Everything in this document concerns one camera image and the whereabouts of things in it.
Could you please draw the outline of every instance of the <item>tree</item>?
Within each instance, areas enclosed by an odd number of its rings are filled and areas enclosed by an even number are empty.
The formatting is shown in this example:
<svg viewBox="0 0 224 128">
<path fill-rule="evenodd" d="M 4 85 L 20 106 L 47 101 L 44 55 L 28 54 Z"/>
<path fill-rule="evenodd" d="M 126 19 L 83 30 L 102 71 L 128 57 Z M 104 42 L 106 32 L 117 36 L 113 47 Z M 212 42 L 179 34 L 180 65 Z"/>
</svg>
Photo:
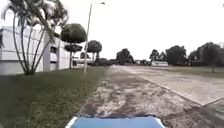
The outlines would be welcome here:
<svg viewBox="0 0 224 128">
<path fill-rule="evenodd" d="M 217 61 L 220 59 L 220 54 L 219 54 L 219 50 L 220 50 L 220 46 L 217 44 L 214 44 L 213 42 L 208 42 L 206 44 L 204 44 L 202 46 L 202 61 L 204 64 L 206 65 L 210 65 L 211 68 L 211 72 L 214 73 L 215 72 L 215 65 L 217 63 Z"/>
<path fill-rule="evenodd" d="M 82 50 L 82 46 L 79 46 L 79 45 L 76 45 L 76 44 L 68 44 L 68 45 L 65 45 L 65 50 L 70 52 L 70 60 L 69 60 L 69 68 L 72 67 L 72 53 L 76 53 L 78 51 L 81 51 Z"/>
<path fill-rule="evenodd" d="M 152 53 L 150 54 L 149 58 L 151 61 L 156 61 L 159 58 L 159 52 L 156 49 L 152 50 Z"/>
<path fill-rule="evenodd" d="M 88 43 L 87 52 L 93 54 L 92 61 L 94 62 L 95 53 L 97 54 L 97 59 L 99 59 L 99 53 L 102 51 L 102 45 L 99 41 L 91 40 Z"/>
<path fill-rule="evenodd" d="M 125 63 L 134 63 L 134 59 L 127 48 L 124 48 L 118 52 L 116 59 L 121 65 L 124 65 Z"/>
<path fill-rule="evenodd" d="M 80 59 L 84 59 L 84 58 L 85 58 L 85 52 L 81 52 Z"/>
<path fill-rule="evenodd" d="M 167 62 L 171 65 L 183 64 L 186 60 L 186 49 L 184 46 L 175 45 L 166 50 Z"/>
<path fill-rule="evenodd" d="M 80 44 L 86 41 L 86 31 L 80 24 L 66 24 L 61 31 L 61 40 L 69 45 Z M 70 51 L 69 68 L 72 68 L 72 52 Z"/>
<path fill-rule="evenodd" d="M 165 52 L 160 53 L 159 60 L 161 60 L 161 61 L 166 61 L 167 60 L 167 56 L 166 56 Z"/>
<path fill-rule="evenodd" d="M 20 65 L 25 74 L 34 74 L 36 69 L 41 61 L 44 51 L 46 50 L 47 46 L 54 42 L 54 30 L 57 25 L 62 26 L 68 17 L 67 10 L 64 9 L 63 5 L 59 0 L 10 0 L 10 3 L 2 12 L 2 19 L 5 19 L 6 12 L 8 10 L 13 11 L 14 18 L 13 18 L 13 39 L 14 39 L 14 46 L 16 49 L 17 57 L 20 62 Z M 20 30 L 20 42 L 21 42 L 21 54 L 18 50 L 16 34 L 15 34 L 15 25 L 16 25 L 16 18 L 18 18 L 18 25 L 21 26 Z M 34 56 L 30 59 L 29 51 L 30 51 L 30 40 L 33 32 L 33 27 L 37 24 L 41 25 L 42 32 L 37 44 Z M 24 47 L 24 30 L 25 28 L 30 27 L 30 33 L 28 38 L 28 45 L 27 49 L 25 50 Z M 39 57 L 37 56 L 37 52 L 39 51 L 40 44 L 42 43 L 41 40 L 44 36 L 45 31 L 49 35 L 50 39 L 48 42 L 43 46 Z"/>
</svg>

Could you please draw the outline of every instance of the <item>pole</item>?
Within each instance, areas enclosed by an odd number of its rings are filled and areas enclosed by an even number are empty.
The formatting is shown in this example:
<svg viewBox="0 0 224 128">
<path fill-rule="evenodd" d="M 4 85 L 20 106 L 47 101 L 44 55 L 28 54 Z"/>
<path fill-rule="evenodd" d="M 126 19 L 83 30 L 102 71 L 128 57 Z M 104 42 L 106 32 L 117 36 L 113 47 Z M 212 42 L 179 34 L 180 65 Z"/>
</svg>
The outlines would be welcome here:
<svg viewBox="0 0 224 128">
<path fill-rule="evenodd" d="M 92 5 L 90 5 L 89 10 L 89 21 L 88 21 L 88 27 L 87 27 L 87 37 L 86 37 L 86 46 L 85 46 L 85 59 L 84 59 L 84 74 L 87 72 L 87 49 L 88 49 L 88 36 L 89 36 L 89 25 L 90 25 L 90 18 L 91 18 L 91 12 L 92 12 Z"/>
</svg>

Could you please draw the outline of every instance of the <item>bush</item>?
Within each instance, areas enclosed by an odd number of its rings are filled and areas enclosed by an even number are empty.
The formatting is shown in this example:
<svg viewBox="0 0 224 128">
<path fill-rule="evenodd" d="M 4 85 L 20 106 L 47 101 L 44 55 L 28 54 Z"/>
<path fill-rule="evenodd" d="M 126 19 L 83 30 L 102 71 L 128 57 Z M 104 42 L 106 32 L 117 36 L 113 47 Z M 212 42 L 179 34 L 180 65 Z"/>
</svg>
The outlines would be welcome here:
<svg viewBox="0 0 224 128">
<path fill-rule="evenodd" d="M 111 66 L 113 63 L 107 59 L 101 58 L 94 62 L 94 66 Z"/>
</svg>

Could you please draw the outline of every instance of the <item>palm tree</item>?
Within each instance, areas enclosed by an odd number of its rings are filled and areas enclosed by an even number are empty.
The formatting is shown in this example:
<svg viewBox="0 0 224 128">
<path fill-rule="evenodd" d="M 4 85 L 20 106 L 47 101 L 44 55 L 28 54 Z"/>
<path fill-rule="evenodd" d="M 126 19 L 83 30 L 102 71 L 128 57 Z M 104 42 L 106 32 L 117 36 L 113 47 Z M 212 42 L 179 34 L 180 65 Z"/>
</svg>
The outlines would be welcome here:
<svg viewBox="0 0 224 128">
<path fill-rule="evenodd" d="M 12 10 L 14 12 L 13 18 L 13 38 L 14 38 L 14 46 L 16 49 L 16 53 L 21 64 L 21 67 L 25 74 L 34 74 L 40 60 L 43 56 L 43 53 L 47 46 L 54 42 L 53 33 L 57 26 L 63 27 L 63 25 L 68 20 L 68 12 L 64 9 L 62 3 L 59 0 L 10 0 L 8 6 L 4 9 L 2 18 L 5 19 L 6 12 L 8 10 Z M 15 19 L 18 18 L 18 25 L 21 26 L 21 48 L 22 48 L 22 56 L 20 56 L 16 35 L 15 35 Z M 37 44 L 34 57 L 32 62 L 29 61 L 29 46 L 30 46 L 30 38 L 33 32 L 33 27 L 37 24 L 42 26 L 42 33 Z M 28 46 L 25 53 L 24 49 L 24 40 L 23 40 L 23 32 L 26 26 L 29 26 L 30 35 L 28 40 Z M 50 36 L 50 40 L 46 43 L 39 58 L 37 58 L 37 52 L 39 51 L 39 46 L 41 44 L 41 40 L 44 36 L 45 31 Z"/>
</svg>

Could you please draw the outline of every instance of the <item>tree trunk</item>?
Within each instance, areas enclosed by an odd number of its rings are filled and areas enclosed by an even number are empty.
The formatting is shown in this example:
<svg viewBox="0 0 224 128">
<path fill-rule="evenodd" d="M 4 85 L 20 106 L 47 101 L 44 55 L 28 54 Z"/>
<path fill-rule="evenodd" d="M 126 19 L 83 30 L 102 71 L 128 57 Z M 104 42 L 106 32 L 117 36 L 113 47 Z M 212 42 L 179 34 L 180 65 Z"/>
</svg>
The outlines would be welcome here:
<svg viewBox="0 0 224 128">
<path fill-rule="evenodd" d="M 215 73 L 215 67 L 212 66 L 212 70 L 211 70 L 212 73 Z"/>
<path fill-rule="evenodd" d="M 27 62 L 27 59 L 26 59 L 26 53 L 25 53 L 25 49 L 24 49 L 24 40 L 23 40 L 23 32 L 24 32 L 24 27 L 25 23 L 23 22 L 22 23 L 22 26 L 21 26 L 21 31 L 20 31 L 20 38 L 21 38 L 21 48 L 22 48 L 22 57 L 23 57 L 23 61 L 24 61 L 24 64 L 25 64 L 25 68 L 26 68 L 26 71 L 29 72 L 30 71 L 30 66 Z"/>
<path fill-rule="evenodd" d="M 95 57 L 95 53 L 93 53 L 93 57 L 92 57 L 92 61 L 93 61 L 93 63 L 94 63 L 94 57 Z"/>
<path fill-rule="evenodd" d="M 70 52 L 69 68 L 72 68 L 72 52 Z"/>
<path fill-rule="evenodd" d="M 35 53 L 34 53 L 33 63 L 32 63 L 32 65 L 31 65 L 31 70 L 34 70 L 34 71 L 36 71 L 36 68 L 37 68 L 37 66 L 39 65 L 39 60 L 40 60 L 40 58 L 42 57 L 43 52 L 45 51 L 45 49 L 46 49 L 47 45 L 49 44 L 49 43 L 47 43 L 47 44 L 45 45 L 45 47 L 43 48 L 42 53 L 41 53 L 41 55 L 40 55 L 40 57 L 39 57 L 39 59 L 38 59 L 37 63 L 36 63 L 36 59 L 37 59 L 37 52 L 38 52 L 38 49 L 39 49 L 39 47 L 40 47 L 41 40 L 42 40 L 43 36 L 44 36 L 44 31 L 41 33 L 41 36 L 40 36 L 39 42 L 38 42 L 38 44 L 37 44 L 36 51 L 35 51 Z"/>
<path fill-rule="evenodd" d="M 15 21 L 16 21 L 16 14 L 14 14 L 14 18 L 13 18 L 13 39 L 14 39 L 14 47 L 16 49 L 16 54 L 17 54 L 17 57 L 19 59 L 19 63 L 23 69 L 23 72 L 25 73 L 26 72 L 26 68 L 21 60 L 21 57 L 19 55 L 19 50 L 18 50 L 18 47 L 17 47 L 17 43 L 16 43 L 16 31 L 15 31 Z"/>
<path fill-rule="evenodd" d="M 30 65 L 30 61 L 29 61 L 29 51 L 30 51 L 30 40 L 31 40 L 31 36 L 33 33 L 33 27 L 30 28 L 30 35 L 29 35 L 29 40 L 28 40 L 28 45 L 27 45 L 27 49 L 26 49 L 26 55 L 27 55 L 27 63 Z"/>
</svg>

